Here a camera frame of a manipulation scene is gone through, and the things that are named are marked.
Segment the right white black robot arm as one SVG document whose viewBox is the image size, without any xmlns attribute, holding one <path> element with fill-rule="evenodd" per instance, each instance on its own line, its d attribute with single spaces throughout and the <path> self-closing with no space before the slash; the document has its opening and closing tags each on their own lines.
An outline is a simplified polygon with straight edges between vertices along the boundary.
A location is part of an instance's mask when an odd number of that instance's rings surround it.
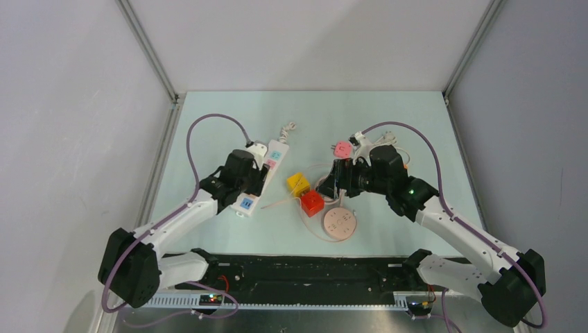
<svg viewBox="0 0 588 333">
<path fill-rule="evenodd" d="M 318 185 L 329 198 L 344 191 L 349 198 L 363 192 L 381 194 L 391 210 L 444 239 L 468 260 L 442 259 L 420 249 L 405 262 L 403 281 L 411 289 L 432 284 L 479 301 L 487 313 L 508 327 L 524 321 L 546 293 L 544 258 L 533 249 L 525 253 L 460 218 L 443 203 L 440 192 L 410 176 L 393 146 L 378 146 L 369 158 L 334 160 L 329 175 Z"/>
</svg>

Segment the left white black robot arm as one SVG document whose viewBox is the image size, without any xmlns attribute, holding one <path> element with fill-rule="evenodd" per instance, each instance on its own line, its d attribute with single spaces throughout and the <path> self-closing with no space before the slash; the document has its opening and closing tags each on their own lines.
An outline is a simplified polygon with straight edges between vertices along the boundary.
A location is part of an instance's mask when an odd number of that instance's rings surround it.
<svg viewBox="0 0 588 333">
<path fill-rule="evenodd" d="M 202 222 L 235 204 L 241 194 L 260 195 L 270 171 L 263 161 L 267 152 L 263 144 L 234 149 L 224 165 L 199 180 L 187 202 L 167 217 L 133 231 L 115 230 L 107 240 L 98 270 L 98 280 L 104 286 L 103 310 L 114 313 L 121 309 L 109 307 L 110 293 L 120 297 L 124 305 L 138 308 L 158 290 L 176 284 L 193 280 L 203 289 L 212 288 L 219 271 L 205 255 L 189 251 L 168 257 L 168 248 Z"/>
</svg>

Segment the white multicolour power strip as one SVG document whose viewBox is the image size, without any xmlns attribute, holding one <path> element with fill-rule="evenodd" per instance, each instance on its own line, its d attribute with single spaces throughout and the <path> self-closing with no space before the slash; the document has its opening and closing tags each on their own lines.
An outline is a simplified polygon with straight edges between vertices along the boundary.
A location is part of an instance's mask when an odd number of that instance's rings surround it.
<svg viewBox="0 0 588 333">
<path fill-rule="evenodd" d="M 267 166 L 268 172 L 260 194 L 243 193 L 237 198 L 236 202 L 231 205 L 231 208 L 235 211 L 237 216 L 248 218 L 253 215 L 261 196 L 266 191 L 266 188 L 287 155 L 289 150 L 289 145 L 287 144 L 289 132 L 295 130 L 296 127 L 297 124 L 294 121 L 291 121 L 281 128 L 277 139 L 272 139 L 268 143 L 257 141 L 253 146 L 247 148 L 248 151 L 254 153 L 255 157 L 261 156 L 263 158 L 261 160 L 263 163 L 262 166 Z"/>
</svg>

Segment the red cube socket adapter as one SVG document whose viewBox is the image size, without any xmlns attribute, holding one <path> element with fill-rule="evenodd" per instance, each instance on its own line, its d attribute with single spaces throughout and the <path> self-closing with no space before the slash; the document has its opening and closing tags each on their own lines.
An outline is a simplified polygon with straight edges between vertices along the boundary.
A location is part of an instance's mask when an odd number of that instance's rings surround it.
<svg viewBox="0 0 588 333">
<path fill-rule="evenodd" d="M 324 209 L 325 201 L 322 196 L 313 189 L 300 197 L 300 205 L 303 212 L 311 218 Z"/>
</svg>

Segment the yellow cube socket adapter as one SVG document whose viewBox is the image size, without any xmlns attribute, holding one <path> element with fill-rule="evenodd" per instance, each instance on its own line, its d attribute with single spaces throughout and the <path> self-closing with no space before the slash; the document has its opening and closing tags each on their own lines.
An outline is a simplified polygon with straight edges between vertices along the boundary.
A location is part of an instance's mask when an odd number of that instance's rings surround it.
<svg viewBox="0 0 588 333">
<path fill-rule="evenodd" d="M 309 181 L 303 173 L 296 173 L 286 179 L 286 185 L 291 196 L 299 198 L 311 190 Z"/>
</svg>

